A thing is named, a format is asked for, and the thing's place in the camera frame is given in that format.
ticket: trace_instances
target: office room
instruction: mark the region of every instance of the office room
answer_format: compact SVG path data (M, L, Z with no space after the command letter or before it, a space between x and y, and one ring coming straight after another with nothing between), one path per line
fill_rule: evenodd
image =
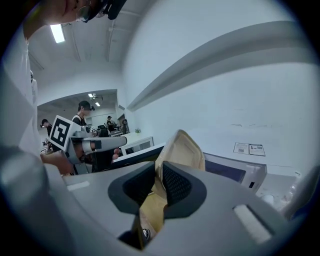
M35 248L292 249L320 190L320 70L290 4L25 3L1 59L0 175Z

